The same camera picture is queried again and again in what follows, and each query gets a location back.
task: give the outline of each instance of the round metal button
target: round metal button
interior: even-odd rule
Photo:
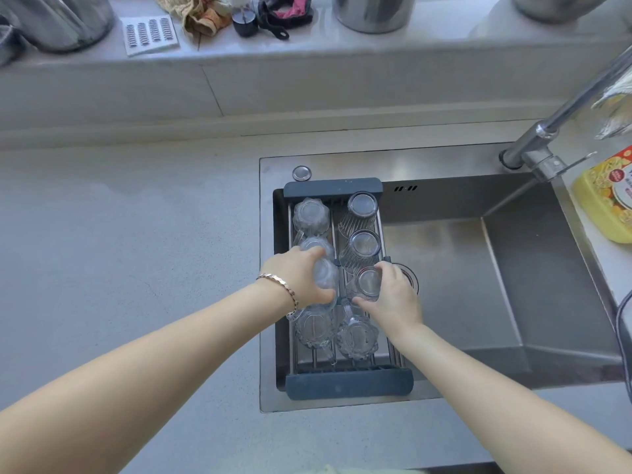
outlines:
[[[312,177],[312,170],[307,166],[297,166],[292,172],[292,177],[296,181],[307,181]]]

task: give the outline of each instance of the black cable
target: black cable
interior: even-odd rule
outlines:
[[[616,316],[614,317],[614,332],[617,335],[617,342],[619,343],[619,350],[621,351],[621,357],[623,358],[623,374],[626,381],[626,390],[628,391],[628,398],[632,403],[632,380],[630,379],[630,371],[628,369],[628,358],[626,358],[626,351],[623,349],[623,342],[621,341],[621,323],[623,322],[623,311],[626,308],[628,301],[632,299],[632,291],[625,295],[621,300],[619,307],[617,308]]]

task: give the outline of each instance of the sink drain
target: sink drain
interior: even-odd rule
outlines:
[[[419,294],[419,281],[417,281],[417,277],[415,276],[415,273],[413,273],[413,271],[408,266],[404,266],[402,263],[393,263],[393,264],[395,264],[395,266],[399,266],[402,273],[404,273],[404,276],[406,276],[406,278],[408,279],[410,286],[413,287],[413,289],[415,290],[415,293]]]

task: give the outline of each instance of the pink cloth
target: pink cloth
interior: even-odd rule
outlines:
[[[307,0],[294,0],[292,7],[288,11],[275,11],[274,14],[279,18],[290,18],[292,16],[302,16],[305,14],[305,6]]]

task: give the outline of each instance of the red label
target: red label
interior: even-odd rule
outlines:
[[[608,178],[612,182],[619,182],[625,177],[626,177],[626,174],[623,172],[622,169],[613,169],[608,175]]]

